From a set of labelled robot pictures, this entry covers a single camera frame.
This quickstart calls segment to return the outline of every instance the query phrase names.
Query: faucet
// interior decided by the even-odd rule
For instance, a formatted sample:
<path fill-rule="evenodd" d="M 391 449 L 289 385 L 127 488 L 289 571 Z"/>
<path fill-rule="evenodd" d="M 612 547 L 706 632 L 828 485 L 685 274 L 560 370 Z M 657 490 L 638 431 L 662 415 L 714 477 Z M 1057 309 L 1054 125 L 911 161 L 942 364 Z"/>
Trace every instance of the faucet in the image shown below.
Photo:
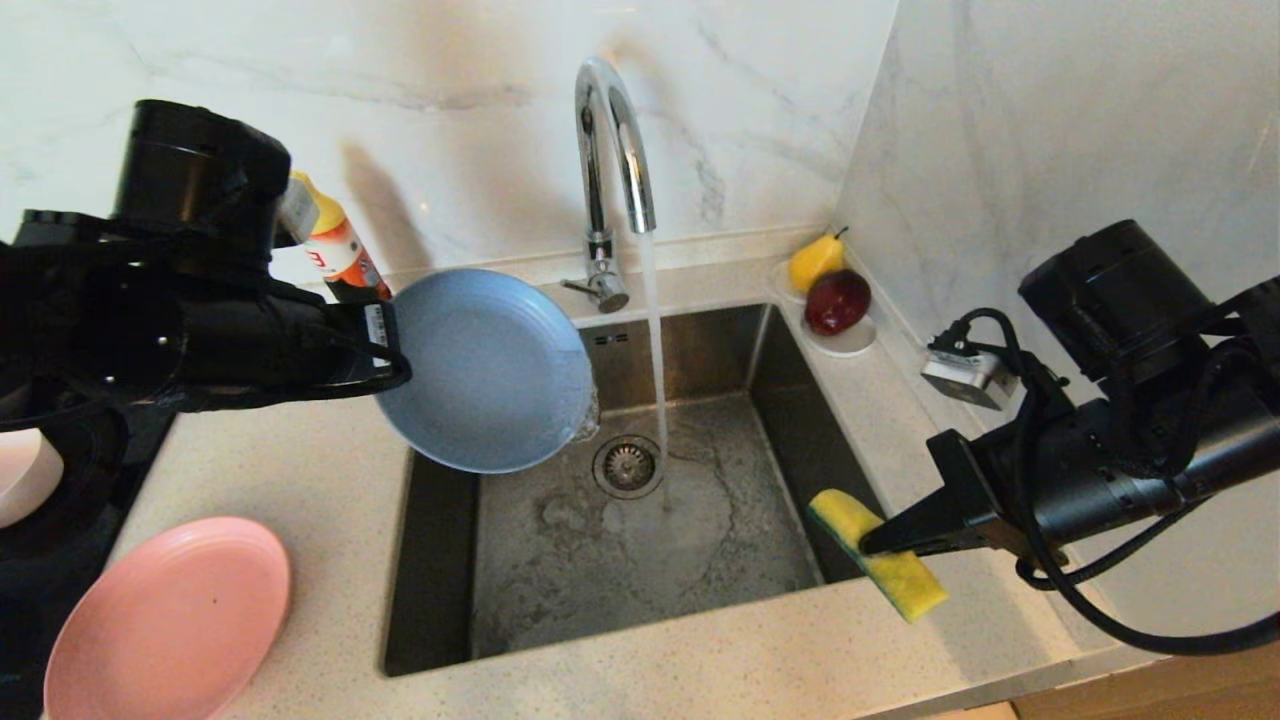
<path fill-rule="evenodd" d="M 631 232 L 643 234 L 653 231 L 653 192 L 649 188 L 649 163 L 644 156 L 644 142 L 636 127 L 631 99 L 613 65 L 588 58 L 577 70 L 573 88 L 573 109 L 577 122 L 577 155 L 582 164 L 582 190 L 586 193 L 586 282 L 561 281 L 561 284 L 590 295 L 602 313 L 616 313 L 626 306 L 626 284 L 622 269 L 613 256 L 613 231 L 604 219 L 603 188 L 600 187 L 600 154 L 596 143 L 596 118 L 608 119 L 613 126 L 613 149 L 622 173 L 622 188 L 627 196 L 627 215 Z"/>

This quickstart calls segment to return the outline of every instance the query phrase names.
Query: drain strainer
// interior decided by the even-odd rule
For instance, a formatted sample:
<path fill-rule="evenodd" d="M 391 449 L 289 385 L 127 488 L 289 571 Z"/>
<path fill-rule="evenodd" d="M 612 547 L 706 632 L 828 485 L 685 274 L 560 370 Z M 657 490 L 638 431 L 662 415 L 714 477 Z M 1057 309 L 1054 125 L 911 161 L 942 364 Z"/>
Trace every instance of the drain strainer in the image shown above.
<path fill-rule="evenodd" d="M 595 451 L 591 474 L 595 484 L 620 500 L 635 500 L 653 492 L 662 482 L 658 446 L 646 437 L 618 436 Z"/>

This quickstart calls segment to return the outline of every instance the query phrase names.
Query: red apple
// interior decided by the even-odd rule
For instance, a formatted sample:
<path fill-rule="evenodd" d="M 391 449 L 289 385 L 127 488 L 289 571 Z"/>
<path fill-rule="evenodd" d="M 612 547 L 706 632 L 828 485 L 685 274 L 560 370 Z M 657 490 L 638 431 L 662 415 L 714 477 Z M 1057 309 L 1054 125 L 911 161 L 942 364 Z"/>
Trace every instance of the red apple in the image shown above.
<path fill-rule="evenodd" d="M 804 322 L 820 336 L 833 336 L 851 328 L 867 314 L 872 288 L 852 270 L 836 270 L 818 278 L 809 288 Z"/>

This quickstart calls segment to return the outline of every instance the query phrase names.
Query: yellow pear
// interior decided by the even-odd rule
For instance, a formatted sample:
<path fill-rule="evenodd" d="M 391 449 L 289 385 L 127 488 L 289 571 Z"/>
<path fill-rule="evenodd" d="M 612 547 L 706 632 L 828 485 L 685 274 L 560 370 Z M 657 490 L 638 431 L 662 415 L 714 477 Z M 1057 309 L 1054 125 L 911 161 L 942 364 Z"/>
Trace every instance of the yellow pear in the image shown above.
<path fill-rule="evenodd" d="M 844 228 L 835 234 L 827 233 L 791 256 L 787 268 L 791 270 L 791 284 L 797 291 L 808 295 L 818 278 L 845 266 L 845 245 L 840 242 L 840 236 L 847 229 Z"/>

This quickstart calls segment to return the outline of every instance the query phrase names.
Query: faucet handle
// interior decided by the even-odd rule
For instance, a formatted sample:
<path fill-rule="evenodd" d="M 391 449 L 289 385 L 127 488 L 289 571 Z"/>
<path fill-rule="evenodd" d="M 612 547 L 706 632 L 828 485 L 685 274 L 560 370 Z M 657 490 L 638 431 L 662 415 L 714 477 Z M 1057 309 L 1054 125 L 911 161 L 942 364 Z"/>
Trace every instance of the faucet handle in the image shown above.
<path fill-rule="evenodd" d="M 613 273 L 596 273 L 586 284 L 575 281 L 561 281 L 561 286 L 589 295 L 600 307 L 600 313 L 617 313 L 626 307 L 631 296 L 622 278 Z"/>
<path fill-rule="evenodd" d="M 585 284 L 582 284 L 580 282 L 561 281 L 561 287 L 567 287 L 570 290 L 576 290 L 576 291 L 579 291 L 581 293 L 590 295 L 595 300 L 600 299 L 600 291 L 598 291 L 598 290 L 595 290 L 595 288 L 593 288 L 590 286 L 585 286 Z"/>

